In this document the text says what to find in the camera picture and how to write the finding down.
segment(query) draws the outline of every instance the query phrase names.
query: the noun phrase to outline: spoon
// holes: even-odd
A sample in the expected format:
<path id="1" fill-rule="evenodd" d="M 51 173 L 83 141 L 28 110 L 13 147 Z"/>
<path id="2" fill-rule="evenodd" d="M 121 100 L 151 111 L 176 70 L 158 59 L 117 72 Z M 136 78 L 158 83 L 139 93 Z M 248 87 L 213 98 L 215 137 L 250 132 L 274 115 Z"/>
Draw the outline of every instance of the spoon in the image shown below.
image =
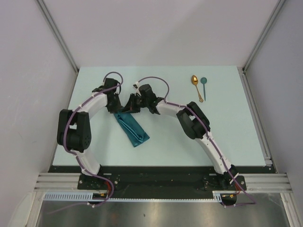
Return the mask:
<path id="1" fill-rule="evenodd" d="M 191 83 L 193 84 L 193 85 L 195 85 L 195 87 L 196 87 L 196 89 L 197 89 L 197 92 L 198 92 L 198 96 L 199 96 L 199 101 L 202 103 L 203 102 L 203 98 L 201 97 L 201 94 L 200 94 L 200 92 L 199 92 L 199 90 L 198 90 L 198 87 L 197 87 L 197 84 L 198 84 L 198 78 L 195 76 L 195 75 L 193 75 L 192 77 L 191 77 Z"/>
<path id="2" fill-rule="evenodd" d="M 207 83 L 207 79 L 205 77 L 202 77 L 200 81 L 203 84 L 204 100 L 206 101 L 206 98 L 205 98 L 205 84 Z"/>

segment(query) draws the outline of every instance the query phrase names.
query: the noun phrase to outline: white mounting plate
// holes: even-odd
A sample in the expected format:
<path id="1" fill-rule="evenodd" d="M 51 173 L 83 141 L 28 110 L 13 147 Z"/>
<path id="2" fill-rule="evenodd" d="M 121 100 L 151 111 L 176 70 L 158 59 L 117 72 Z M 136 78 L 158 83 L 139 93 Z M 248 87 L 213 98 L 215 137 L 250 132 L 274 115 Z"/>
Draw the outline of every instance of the white mounting plate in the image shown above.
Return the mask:
<path id="1" fill-rule="evenodd" d="M 133 84 L 147 76 L 165 79 L 170 85 L 168 101 L 188 104 L 195 101 L 210 120 L 210 127 L 226 157 L 236 166 L 265 166 L 243 86 L 235 66 L 174 66 L 174 67 L 82 67 L 71 97 L 69 109 L 81 104 L 91 91 L 102 84 L 110 71 L 124 77 L 121 104 L 125 105 L 134 92 Z M 200 103 L 190 78 L 207 78 L 206 101 Z M 147 79 L 157 96 L 164 96 L 166 85 Z M 198 84 L 203 96 L 203 86 Z M 104 108 L 92 118 L 92 143 L 96 159 L 105 166 L 211 166 L 206 153 L 183 132 L 178 120 L 159 116 L 142 109 L 133 114 L 150 139 L 134 148 L 114 116 Z M 72 155 L 58 146 L 54 166 L 76 166 Z"/>

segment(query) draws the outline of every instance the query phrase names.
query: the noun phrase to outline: towel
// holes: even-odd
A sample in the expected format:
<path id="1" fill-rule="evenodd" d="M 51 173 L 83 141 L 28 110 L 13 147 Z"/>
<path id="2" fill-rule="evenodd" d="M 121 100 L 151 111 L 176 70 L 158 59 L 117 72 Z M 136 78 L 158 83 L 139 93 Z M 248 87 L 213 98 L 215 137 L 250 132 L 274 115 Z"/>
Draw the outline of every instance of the towel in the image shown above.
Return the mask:
<path id="1" fill-rule="evenodd" d="M 150 138 L 131 114 L 118 112 L 114 116 L 134 148 Z"/>

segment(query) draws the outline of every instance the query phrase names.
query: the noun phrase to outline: blue fabric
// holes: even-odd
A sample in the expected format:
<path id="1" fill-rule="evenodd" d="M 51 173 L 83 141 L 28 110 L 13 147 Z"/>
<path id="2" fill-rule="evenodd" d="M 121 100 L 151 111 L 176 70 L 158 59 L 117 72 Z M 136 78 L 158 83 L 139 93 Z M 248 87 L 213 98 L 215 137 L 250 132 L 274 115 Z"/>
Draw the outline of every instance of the blue fabric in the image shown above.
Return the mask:
<path id="1" fill-rule="evenodd" d="M 114 113 L 114 116 L 134 148 L 150 138 L 131 114 L 118 112 Z"/>

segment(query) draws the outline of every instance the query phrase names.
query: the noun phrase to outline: green spoon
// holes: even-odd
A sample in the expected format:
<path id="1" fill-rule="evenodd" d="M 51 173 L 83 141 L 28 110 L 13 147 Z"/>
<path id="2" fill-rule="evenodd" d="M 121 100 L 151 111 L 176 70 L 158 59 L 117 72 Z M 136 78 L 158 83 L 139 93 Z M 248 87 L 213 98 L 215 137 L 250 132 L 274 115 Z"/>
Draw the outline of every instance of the green spoon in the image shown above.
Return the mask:
<path id="1" fill-rule="evenodd" d="M 204 100 L 206 101 L 206 97 L 205 97 L 205 84 L 207 83 L 207 79 L 205 77 L 202 77 L 200 81 L 203 84 Z"/>

